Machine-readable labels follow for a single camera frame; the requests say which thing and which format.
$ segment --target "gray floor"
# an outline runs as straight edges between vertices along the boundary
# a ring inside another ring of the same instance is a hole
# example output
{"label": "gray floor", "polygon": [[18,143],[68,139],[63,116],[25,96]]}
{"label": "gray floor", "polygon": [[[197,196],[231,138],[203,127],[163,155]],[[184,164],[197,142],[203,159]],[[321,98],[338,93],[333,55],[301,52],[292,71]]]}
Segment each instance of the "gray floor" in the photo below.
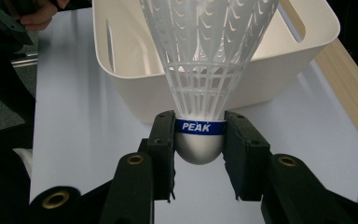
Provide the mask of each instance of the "gray floor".
{"label": "gray floor", "polygon": [[[26,46],[20,52],[37,52],[37,33],[30,33],[30,36],[34,41],[34,45]],[[36,91],[36,69],[37,65],[16,68],[25,87],[33,96],[35,96]],[[0,130],[22,123],[23,120],[17,114],[10,111],[0,102]]]}

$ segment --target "wooden edge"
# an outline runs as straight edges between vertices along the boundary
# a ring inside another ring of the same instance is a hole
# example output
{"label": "wooden edge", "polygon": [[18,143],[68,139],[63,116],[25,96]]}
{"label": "wooden edge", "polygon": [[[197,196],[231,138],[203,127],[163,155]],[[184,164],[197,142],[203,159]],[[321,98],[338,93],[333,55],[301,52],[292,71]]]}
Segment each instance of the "wooden edge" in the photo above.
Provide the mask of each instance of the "wooden edge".
{"label": "wooden edge", "polygon": [[338,39],[315,58],[358,131],[358,66]]}

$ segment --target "white table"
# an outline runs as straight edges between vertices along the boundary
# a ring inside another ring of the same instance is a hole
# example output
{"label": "white table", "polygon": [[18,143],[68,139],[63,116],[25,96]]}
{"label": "white table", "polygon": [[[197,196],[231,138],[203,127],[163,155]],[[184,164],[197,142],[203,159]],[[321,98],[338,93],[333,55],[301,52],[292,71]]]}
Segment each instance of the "white table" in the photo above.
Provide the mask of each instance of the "white table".
{"label": "white table", "polygon": [[[58,13],[39,46],[31,200],[55,186],[86,193],[112,179],[151,125],[131,114],[98,65],[90,8]],[[316,62],[273,100],[234,111],[272,153],[300,158],[327,189],[357,201],[358,132]],[[260,203],[235,200],[222,157],[198,166],[175,155],[175,169],[176,200],[156,202],[155,223],[264,223]]]}

